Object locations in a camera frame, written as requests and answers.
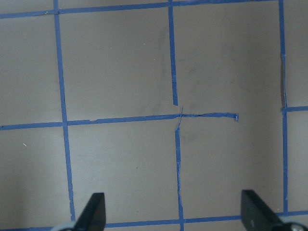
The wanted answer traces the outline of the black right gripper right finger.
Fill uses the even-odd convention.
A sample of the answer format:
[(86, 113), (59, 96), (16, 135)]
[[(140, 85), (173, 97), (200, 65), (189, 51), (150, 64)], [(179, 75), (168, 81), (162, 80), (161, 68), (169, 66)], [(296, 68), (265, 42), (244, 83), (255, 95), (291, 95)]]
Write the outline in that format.
[(241, 222), (247, 231), (282, 231), (282, 220), (254, 190), (241, 192)]

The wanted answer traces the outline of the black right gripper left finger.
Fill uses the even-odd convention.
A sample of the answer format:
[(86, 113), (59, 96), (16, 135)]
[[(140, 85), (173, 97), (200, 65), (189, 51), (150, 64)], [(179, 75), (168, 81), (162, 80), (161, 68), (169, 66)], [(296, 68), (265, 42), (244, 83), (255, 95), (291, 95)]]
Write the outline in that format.
[(76, 231), (103, 231), (106, 225), (105, 196), (93, 193), (75, 223)]

